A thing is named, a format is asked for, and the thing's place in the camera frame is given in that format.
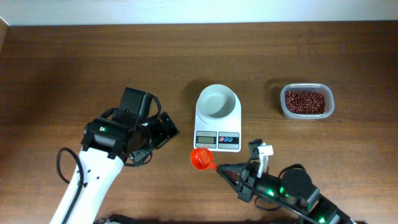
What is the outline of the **orange plastic measuring scoop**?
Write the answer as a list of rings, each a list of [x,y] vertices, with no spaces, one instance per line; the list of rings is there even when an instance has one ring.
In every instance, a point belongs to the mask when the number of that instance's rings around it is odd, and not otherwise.
[[[213,154],[207,148],[196,148],[190,153],[190,162],[197,170],[217,170],[218,166],[213,160]]]

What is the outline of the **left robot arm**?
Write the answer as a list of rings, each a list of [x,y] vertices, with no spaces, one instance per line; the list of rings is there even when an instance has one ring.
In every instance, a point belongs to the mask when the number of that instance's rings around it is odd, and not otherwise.
[[[125,88],[117,108],[85,126],[81,151],[52,223],[93,223],[105,195],[123,167],[147,164],[155,149],[179,130],[158,97]]]

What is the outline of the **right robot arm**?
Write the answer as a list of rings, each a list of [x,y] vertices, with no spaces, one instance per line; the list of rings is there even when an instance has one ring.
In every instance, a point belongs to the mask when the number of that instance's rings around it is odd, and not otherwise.
[[[238,194],[238,199],[249,203],[252,199],[273,203],[268,212],[285,208],[299,217],[300,223],[355,224],[347,214],[320,192],[307,171],[300,164],[283,169],[278,176],[265,172],[257,176],[260,163],[223,164],[216,172]]]

